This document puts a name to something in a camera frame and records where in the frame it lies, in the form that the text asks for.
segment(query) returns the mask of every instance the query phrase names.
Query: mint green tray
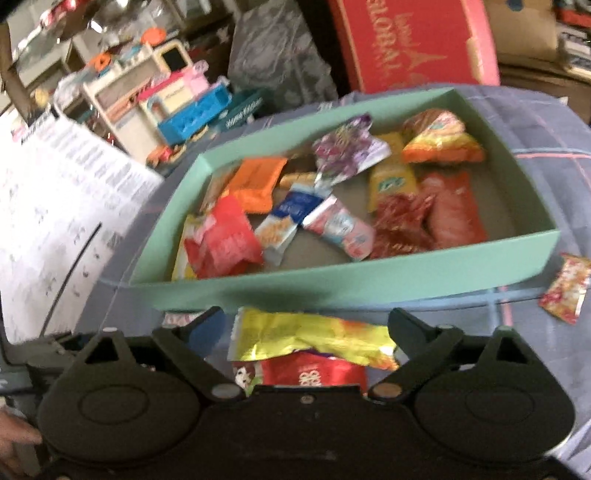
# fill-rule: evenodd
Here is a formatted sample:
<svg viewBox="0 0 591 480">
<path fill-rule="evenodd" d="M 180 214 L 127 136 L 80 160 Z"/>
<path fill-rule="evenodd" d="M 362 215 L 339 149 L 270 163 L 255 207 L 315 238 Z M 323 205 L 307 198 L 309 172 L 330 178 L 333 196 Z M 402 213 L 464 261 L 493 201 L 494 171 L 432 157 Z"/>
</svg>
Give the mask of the mint green tray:
<svg viewBox="0 0 591 480">
<path fill-rule="evenodd" d="M 485 166 L 474 167 L 475 177 L 482 176 L 479 168 L 486 168 L 485 176 L 490 184 L 481 192 L 474 185 L 473 189 L 481 212 L 488 209 L 487 202 L 502 203 L 490 208 L 485 222 L 487 229 L 492 231 L 497 224 L 510 224 L 510 229 L 493 235 L 489 231 L 493 240 L 484 244 L 360 263 L 347 262 L 336 248 L 309 232 L 299 232 L 296 241 L 301 236 L 302 244 L 298 247 L 294 241 L 288 255 L 292 249 L 296 253 L 287 261 L 288 267 L 283 267 L 294 270 L 170 282 L 184 218 L 201 198 L 213 171 L 244 157 L 292 150 L 354 115 L 371 113 L 372 131 L 379 134 L 396 129 L 409 116 L 432 107 L 458 114 L 485 147 L 488 159 Z M 361 185 L 366 180 L 360 177 L 357 182 Z M 348 186 L 343 185 L 343 194 L 348 194 Z M 365 200 L 354 206 L 345 203 L 359 215 L 366 208 Z M 130 283 L 149 304 L 160 310 L 204 309 L 212 305 L 228 310 L 243 305 L 268 310 L 303 310 L 385 304 L 465 293 L 532 277 L 546 264 L 558 237 L 559 231 L 533 185 L 488 123 L 454 89 L 436 89 L 306 116 L 203 153 L 157 222 Z M 310 265 L 311 258 L 316 258 L 312 265 L 325 265 L 302 268 Z"/>
</svg>

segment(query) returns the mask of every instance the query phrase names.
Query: bolt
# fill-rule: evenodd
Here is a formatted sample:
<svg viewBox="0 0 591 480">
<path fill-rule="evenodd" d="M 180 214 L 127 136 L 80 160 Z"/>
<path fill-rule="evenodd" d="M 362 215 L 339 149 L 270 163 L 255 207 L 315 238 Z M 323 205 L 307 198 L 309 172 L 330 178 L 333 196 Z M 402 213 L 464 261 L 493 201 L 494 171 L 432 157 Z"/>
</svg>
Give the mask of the bolt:
<svg viewBox="0 0 591 480">
<path fill-rule="evenodd" d="M 304 395 L 300 398 L 300 402 L 302 402 L 304 405 L 313 404 L 314 400 L 314 395 Z"/>
<path fill-rule="evenodd" d="M 241 394 L 242 389 L 233 383 L 222 383 L 212 388 L 212 395 L 220 400 L 231 400 Z"/>
<path fill-rule="evenodd" d="M 392 400 L 402 394 L 402 387 L 396 383 L 380 383 L 376 385 L 373 390 L 373 394 L 379 398 L 385 398 Z"/>
</svg>

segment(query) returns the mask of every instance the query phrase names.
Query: red box with gold text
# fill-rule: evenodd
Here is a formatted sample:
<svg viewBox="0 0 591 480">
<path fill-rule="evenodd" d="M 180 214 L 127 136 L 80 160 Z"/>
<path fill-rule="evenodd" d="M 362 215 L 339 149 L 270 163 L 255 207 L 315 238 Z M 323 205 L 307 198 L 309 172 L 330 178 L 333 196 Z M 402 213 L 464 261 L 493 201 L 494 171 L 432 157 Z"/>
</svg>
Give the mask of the red box with gold text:
<svg viewBox="0 0 591 480">
<path fill-rule="evenodd" d="M 482 0 L 329 0 L 351 88 L 499 85 Z"/>
</svg>

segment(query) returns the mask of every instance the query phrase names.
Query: red crumpled wrapper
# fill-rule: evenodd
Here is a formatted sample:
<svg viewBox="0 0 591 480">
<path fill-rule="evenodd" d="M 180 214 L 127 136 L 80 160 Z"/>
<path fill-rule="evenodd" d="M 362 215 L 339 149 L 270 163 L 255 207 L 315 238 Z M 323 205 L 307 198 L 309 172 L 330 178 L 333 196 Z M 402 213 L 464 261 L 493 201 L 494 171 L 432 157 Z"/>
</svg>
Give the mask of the red crumpled wrapper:
<svg viewBox="0 0 591 480">
<path fill-rule="evenodd" d="M 200 280 L 239 275 L 249 264 L 263 263 L 261 243 L 232 195 L 217 201 L 203 226 L 185 239 L 184 247 Z"/>
<path fill-rule="evenodd" d="M 374 224 L 376 237 L 372 259 L 396 257 L 434 248 L 423 223 L 433 207 L 435 195 L 396 193 L 378 204 Z"/>
<path fill-rule="evenodd" d="M 248 394 L 256 385 L 359 385 L 362 391 L 367 390 L 365 367 L 311 352 L 296 352 L 258 362 L 232 362 L 232 366 L 236 383 Z"/>
<path fill-rule="evenodd" d="M 437 249 L 462 247 L 487 240 L 468 172 L 451 177 L 430 173 L 421 182 L 421 192 L 435 197 L 427 218 L 427 229 Z"/>
</svg>

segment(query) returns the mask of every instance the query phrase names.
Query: white paper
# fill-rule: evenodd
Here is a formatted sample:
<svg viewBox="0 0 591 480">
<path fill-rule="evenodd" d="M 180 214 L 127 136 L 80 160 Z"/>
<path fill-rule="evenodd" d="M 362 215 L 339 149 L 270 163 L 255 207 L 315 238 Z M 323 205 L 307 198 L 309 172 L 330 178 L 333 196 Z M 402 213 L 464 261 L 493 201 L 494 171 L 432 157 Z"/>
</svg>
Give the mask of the white paper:
<svg viewBox="0 0 591 480">
<path fill-rule="evenodd" d="M 23 144 L 0 129 L 0 294 L 8 340 L 19 343 L 74 329 L 162 178 L 65 117 Z"/>
</svg>

